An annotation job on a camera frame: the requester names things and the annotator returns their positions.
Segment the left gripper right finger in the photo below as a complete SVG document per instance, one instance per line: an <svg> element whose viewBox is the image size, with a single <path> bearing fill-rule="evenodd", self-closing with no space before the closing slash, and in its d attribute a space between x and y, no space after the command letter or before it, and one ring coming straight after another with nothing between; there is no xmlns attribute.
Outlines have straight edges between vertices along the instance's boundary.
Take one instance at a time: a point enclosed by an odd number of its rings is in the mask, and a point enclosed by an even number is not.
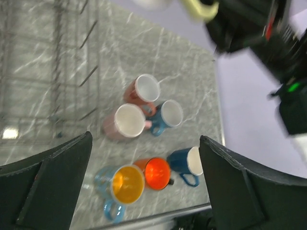
<svg viewBox="0 0 307 230"><path fill-rule="evenodd" d="M219 230L305 230L307 180L248 159L207 136L199 147Z"/></svg>

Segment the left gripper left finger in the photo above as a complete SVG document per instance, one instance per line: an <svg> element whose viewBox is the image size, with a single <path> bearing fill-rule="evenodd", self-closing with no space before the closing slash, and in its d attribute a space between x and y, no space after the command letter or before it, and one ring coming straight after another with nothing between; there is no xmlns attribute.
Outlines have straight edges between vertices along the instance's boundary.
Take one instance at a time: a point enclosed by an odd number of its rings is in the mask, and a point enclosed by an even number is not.
<svg viewBox="0 0 307 230"><path fill-rule="evenodd" d="M93 146L87 131L0 168L2 230L67 230Z"/></svg>

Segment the light blue yellow-inside mug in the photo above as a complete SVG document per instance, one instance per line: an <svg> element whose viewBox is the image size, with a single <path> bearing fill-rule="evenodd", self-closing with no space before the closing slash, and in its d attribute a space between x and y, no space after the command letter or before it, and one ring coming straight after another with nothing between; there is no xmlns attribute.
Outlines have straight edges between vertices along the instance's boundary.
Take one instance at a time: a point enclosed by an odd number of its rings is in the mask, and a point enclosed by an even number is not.
<svg viewBox="0 0 307 230"><path fill-rule="evenodd" d="M135 165L105 166L97 172L94 184L104 200L105 217L113 223L123 220L126 206L135 203L142 195L145 180Z"/></svg>

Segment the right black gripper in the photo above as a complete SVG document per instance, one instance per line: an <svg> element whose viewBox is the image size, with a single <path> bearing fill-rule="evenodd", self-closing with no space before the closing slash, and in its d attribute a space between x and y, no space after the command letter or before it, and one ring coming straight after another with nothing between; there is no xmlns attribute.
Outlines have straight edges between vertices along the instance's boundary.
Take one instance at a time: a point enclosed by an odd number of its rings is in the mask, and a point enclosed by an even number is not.
<svg viewBox="0 0 307 230"><path fill-rule="evenodd" d="M204 24L220 54L250 48L281 84L307 78L307 34L290 23L289 0L221 0Z"/></svg>

